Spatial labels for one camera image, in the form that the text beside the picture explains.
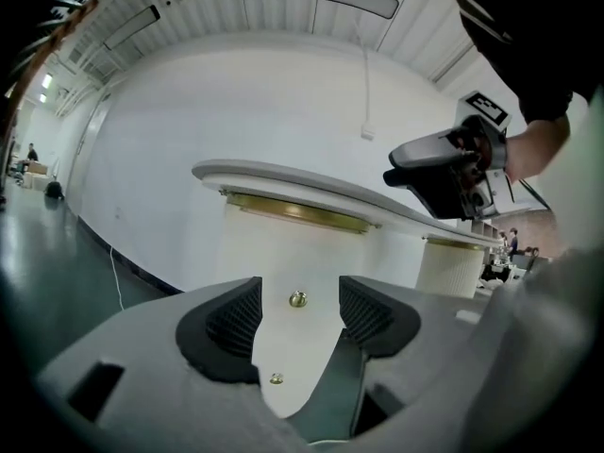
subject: white ceiling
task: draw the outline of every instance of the white ceiling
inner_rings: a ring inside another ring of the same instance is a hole
[[[70,68],[103,82],[163,47],[210,34],[275,30],[357,42],[357,22],[364,45],[437,82],[472,47],[455,0],[398,1],[395,17],[386,20],[325,0],[99,0],[97,11],[59,54]],[[94,51],[150,5],[157,7],[159,21],[113,51]]]

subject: concrete floor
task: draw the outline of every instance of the concrete floor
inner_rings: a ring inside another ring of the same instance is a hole
[[[2,310],[31,374],[120,310],[109,254],[77,224],[64,201],[9,178],[0,211]],[[115,264],[128,308],[164,293]]]

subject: brass screw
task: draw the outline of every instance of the brass screw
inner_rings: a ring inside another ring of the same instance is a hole
[[[303,292],[295,291],[293,294],[290,295],[290,305],[292,307],[296,307],[296,308],[304,307],[304,306],[306,306],[308,301],[309,300],[308,300],[306,294],[304,294]]]
[[[271,384],[283,384],[283,375],[280,373],[274,373],[271,376]]]

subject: white cylindrical base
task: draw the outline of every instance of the white cylindrical base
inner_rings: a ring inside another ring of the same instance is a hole
[[[483,259],[484,250],[480,247],[428,240],[415,288],[432,294],[472,298]]]
[[[252,363],[275,415],[291,416],[309,400],[344,327],[339,277],[363,270],[365,236],[241,211],[226,205],[216,281],[262,277],[262,322]],[[294,308],[293,292],[307,295]],[[273,374],[281,384],[271,384]]]

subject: white wall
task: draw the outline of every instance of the white wall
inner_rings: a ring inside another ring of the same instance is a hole
[[[27,130],[29,129],[29,122],[31,121],[31,113],[36,108],[35,104],[24,99],[22,101],[21,108],[19,109],[19,113],[17,114],[17,128],[15,130],[15,144],[22,146],[23,139]]]
[[[57,181],[62,185],[64,193],[67,189],[79,141],[98,98],[98,92],[90,94],[79,102],[61,122],[60,132],[55,141],[55,155],[59,160]]]
[[[57,160],[55,143],[59,136],[60,125],[60,119],[52,110],[36,106],[31,111],[29,126],[21,141],[19,158],[26,158],[29,144],[34,143],[40,163],[51,168]]]
[[[191,174],[200,160],[293,166],[423,210],[410,192],[383,183],[388,153],[450,126],[456,103],[408,69],[375,54],[370,60],[373,142],[360,137],[365,89],[358,47],[238,34],[147,59],[98,135],[82,218],[144,269],[192,290],[212,282],[224,203]]]

